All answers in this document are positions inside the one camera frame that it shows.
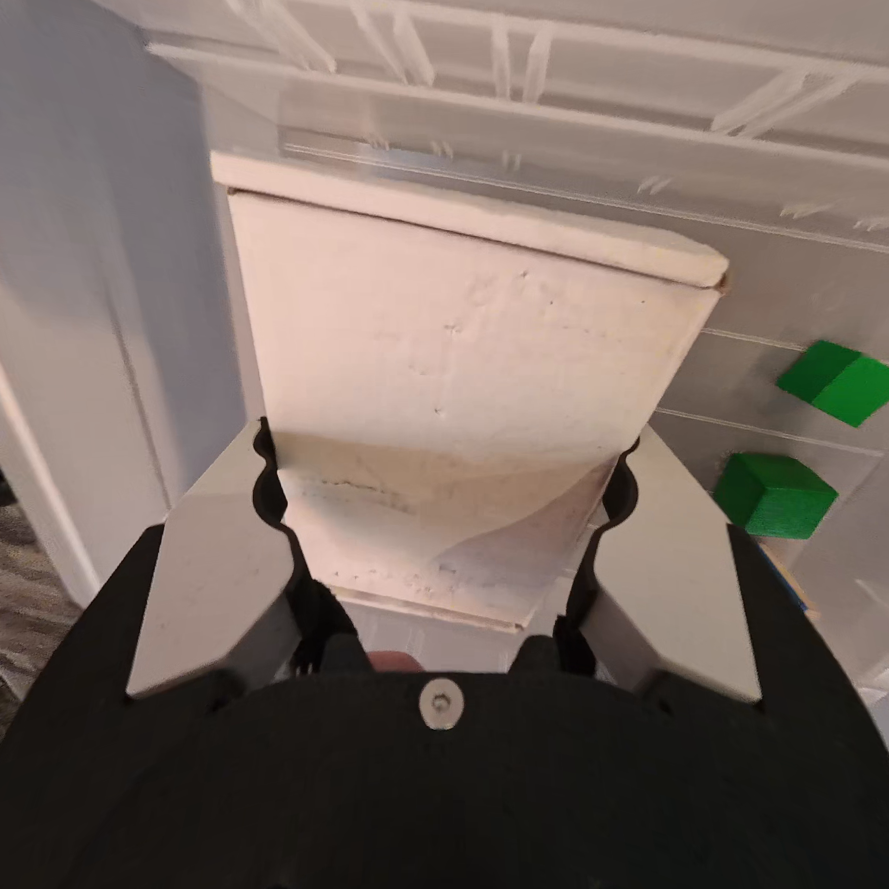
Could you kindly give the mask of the green cube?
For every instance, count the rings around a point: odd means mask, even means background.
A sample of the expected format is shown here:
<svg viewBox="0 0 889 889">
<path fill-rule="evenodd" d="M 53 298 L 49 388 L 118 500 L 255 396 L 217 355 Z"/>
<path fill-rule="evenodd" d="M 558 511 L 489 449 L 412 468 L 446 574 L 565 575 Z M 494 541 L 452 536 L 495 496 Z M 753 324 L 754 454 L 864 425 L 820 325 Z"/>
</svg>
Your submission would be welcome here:
<svg viewBox="0 0 889 889">
<path fill-rule="evenodd" d="M 888 402 L 888 366 L 861 351 L 819 340 L 775 385 L 828 416 L 860 428 Z"/>
<path fill-rule="evenodd" d="M 751 536 L 809 539 L 839 493 L 787 455 L 731 455 L 712 497 L 728 520 Z"/>
</svg>

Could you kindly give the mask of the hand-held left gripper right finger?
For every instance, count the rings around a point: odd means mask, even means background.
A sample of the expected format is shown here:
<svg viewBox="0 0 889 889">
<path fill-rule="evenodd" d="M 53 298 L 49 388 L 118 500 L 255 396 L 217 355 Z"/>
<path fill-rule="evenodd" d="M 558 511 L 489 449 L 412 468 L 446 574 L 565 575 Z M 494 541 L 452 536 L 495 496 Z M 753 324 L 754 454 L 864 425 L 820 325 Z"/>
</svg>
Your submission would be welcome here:
<svg viewBox="0 0 889 889">
<path fill-rule="evenodd" d="M 579 568 L 579 630 L 606 675 L 640 695 L 662 674 L 743 703 L 760 682 L 723 513 L 645 426 L 622 454 Z"/>
</svg>

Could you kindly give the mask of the clear plastic storage bin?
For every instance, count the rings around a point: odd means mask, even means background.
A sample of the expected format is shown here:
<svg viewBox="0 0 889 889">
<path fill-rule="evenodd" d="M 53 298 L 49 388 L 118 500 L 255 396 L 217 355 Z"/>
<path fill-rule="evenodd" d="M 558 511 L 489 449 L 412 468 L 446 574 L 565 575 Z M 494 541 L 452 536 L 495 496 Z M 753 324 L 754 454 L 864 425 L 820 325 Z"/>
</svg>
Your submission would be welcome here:
<svg viewBox="0 0 889 889">
<path fill-rule="evenodd" d="M 887 2 L 98 2 L 205 95 L 212 151 L 673 230 L 727 290 L 652 424 L 710 487 L 784 451 L 839 492 L 765 538 L 887 704 L 887 406 L 782 392 L 825 340 L 887 363 Z"/>
</svg>

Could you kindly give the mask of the white cardboard box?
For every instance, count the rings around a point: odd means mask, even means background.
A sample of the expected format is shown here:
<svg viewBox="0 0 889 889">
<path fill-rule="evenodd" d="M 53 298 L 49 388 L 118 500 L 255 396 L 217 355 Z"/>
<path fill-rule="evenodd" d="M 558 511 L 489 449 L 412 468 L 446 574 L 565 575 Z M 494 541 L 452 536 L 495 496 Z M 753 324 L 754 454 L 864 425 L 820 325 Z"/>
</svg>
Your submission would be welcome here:
<svg viewBox="0 0 889 889">
<path fill-rule="evenodd" d="M 525 628 L 729 261 L 651 228 L 214 151 L 313 576 Z"/>
</svg>

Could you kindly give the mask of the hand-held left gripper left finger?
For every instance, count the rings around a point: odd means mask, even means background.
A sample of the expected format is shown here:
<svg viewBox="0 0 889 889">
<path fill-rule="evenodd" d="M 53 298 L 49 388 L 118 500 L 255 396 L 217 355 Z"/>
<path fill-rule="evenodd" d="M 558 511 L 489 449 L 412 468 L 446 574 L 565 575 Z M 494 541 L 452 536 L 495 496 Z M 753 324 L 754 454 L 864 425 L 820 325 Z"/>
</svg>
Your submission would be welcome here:
<svg viewBox="0 0 889 889">
<path fill-rule="evenodd" d="M 126 686 L 132 698 L 217 670 L 254 691 L 297 647 L 284 592 L 291 543 L 253 502 L 266 468 L 260 433 L 248 421 L 166 518 Z"/>
</svg>

